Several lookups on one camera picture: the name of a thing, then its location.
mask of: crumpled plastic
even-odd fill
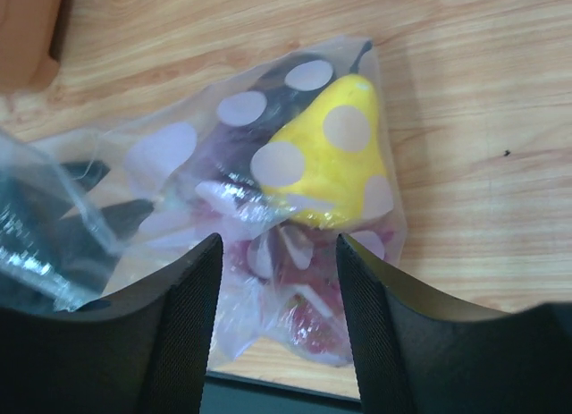
[[[114,230],[113,215],[128,208],[145,217],[152,205],[99,210],[84,192],[107,168],[59,165],[4,132],[0,150],[0,305],[46,313],[99,298],[129,237]]]
[[[371,40],[301,49],[149,116],[35,146],[109,166],[88,194],[97,207],[150,201],[131,241],[150,255],[176,258],[222,235],[210,368],[262,336],[307,359],[351,362],[335,240],[349,233],[396,265],[407,231]],[[158,269],[127,256],[106,292]]]

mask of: orange object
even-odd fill
[[[49,55],[62,0],[0,0],[0,93],[47,87],[60,65]]]

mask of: plastic bag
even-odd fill
[[[152,201],[133,239],[151,257],[176,258],[222,235],[210,368],[260,336],[343,365],[351,351],[335,240],[349,232],[396,264],[406,232],[380,83],[372,42],[337,38],[111,130],[36,146],[60,161],[72,154],[65,158],[108,165],[89,193],[98,207]],[[125,266],[113,290],[152,268]]]
[[[84,195],[98,174],[86,163],[60,166],[3,132],[0,150],[0,304],[47,312],[97,299],[124,249],[109,210]]]

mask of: wood grain surface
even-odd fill
[[[369,35],[410,229],[402,268],[507,311],[572,299],[572,0],[70,8],[54,84],[0,100],[0,124],[20,138],[146,114],[300,46]],[[224,370],[358,395],[352,368],[310,364],[274,342]]]

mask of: white polka dot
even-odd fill
[[[123,167],[137,196],[153,197],[197,146],[197,132],[189,123],[173,123],[137,142]]]
[[[283,226],[280,234],[297,269],[307,269],[314,256],[314,243],[295,226]]]
[[[297,193],[289,193],[286,195],[286,199],[291,206],[299,210],[312,209],[327,213],[328,211],[332,211],[334,208],[334,204],[332,202],[313,199]]]
[[[284,79],[284,83],[293,89],[308,91],[320,89],[333,75],[333,67],[323,60],[302,63],[293,68]]]
[[[244,126],[258,119],[266,108],[266,96],[257,90],[240,92],[221,101],[216,114],[222,123]]]
[[[228,184],[207,180],[199,183],[195,192],[222,215],[233,215],[237,211],[236,196]]]
[[[273,277],[272,251],[267,236],[261,235],[248,245],[247,262],[250,270],[265,280]]]
[[[366,183],[364,191],[364,219],[375,219],[393,210],[391,186],[382,175],[373,175]]]
[[[350,236],[366,249],[374,253],[379,259],[383,259],[385,257],[385,247],[375,232],[358,231],[351,233]]]
[[[250,171],[263,186],[290,186],[304,175],[306,161],[299,148],[288,141],[276,141],[262,146],[252,156]]]
[[[337,106],[325,116],[324,135],[336,148],[360,152],[369,143],[372,129],[361,110],[354,106]]]

